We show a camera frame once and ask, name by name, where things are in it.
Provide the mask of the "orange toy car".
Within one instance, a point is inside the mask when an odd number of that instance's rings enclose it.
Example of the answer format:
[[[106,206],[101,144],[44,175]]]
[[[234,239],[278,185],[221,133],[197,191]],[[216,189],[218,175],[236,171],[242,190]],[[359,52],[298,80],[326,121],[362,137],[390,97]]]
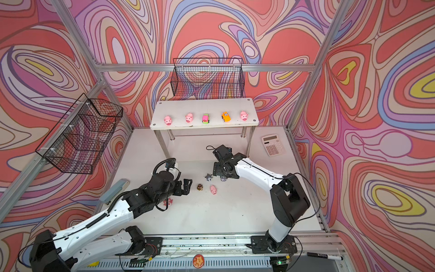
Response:
[[[222,114],[222,119],[223,119],[224,122],[230,122],[231,121],[231,117],[230,117],[228,112],[224,112]]]

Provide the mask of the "pink green toy car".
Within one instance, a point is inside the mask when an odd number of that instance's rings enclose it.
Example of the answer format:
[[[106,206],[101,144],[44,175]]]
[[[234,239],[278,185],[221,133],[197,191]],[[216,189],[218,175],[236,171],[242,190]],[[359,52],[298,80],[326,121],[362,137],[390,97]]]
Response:
[[[210,123],[210,115],[205,113],[202,116],[202,123],[203,124],[209,124]]]

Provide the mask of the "pink pig toy front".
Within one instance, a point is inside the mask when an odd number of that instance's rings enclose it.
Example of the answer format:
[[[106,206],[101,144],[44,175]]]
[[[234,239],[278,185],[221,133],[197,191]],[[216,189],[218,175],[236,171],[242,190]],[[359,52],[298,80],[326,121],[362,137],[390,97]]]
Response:
[[[172,125],[173,120],[172,120],[171,116],[165,116],[164,122],[167,126],[170,126],[170,125]]]

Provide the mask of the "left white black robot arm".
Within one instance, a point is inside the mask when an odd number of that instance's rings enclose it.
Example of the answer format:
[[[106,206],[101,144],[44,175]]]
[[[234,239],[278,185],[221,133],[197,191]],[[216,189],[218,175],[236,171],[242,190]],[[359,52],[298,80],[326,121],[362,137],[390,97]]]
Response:
[[[53,233],[44,231],[29,246],[29,267],[34,272],[77,272],[109,256],[144,256],[146,261],[159,254],[156,242],[149,242],[137,226],[103,238],[102,235],[139,216],[158,209],[171,196],[187,196],[192,180],[180,179],[176,159],[169,158],[153,169],[149,182],[122,192],[109,207],[85,221]]]

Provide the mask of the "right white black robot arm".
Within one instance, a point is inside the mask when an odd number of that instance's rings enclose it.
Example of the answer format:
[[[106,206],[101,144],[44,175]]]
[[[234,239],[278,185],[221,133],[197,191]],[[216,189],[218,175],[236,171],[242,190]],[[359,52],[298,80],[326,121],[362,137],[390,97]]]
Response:
[[[317,208],[313,215],[304,216],[312,206],[302,187],[307,179],[301,173],[280,175],[270,171],[242,153],[232,154],[232,149],[221,145],[217,148],[208,145],[216,157],[213,175],[225,179],[246,179],[270,195],[275,219],[264,235],[252,236],[246,245],[254,254],[279,254],[297,252],[295,237],[290,235],[294,226],[320,212]]]

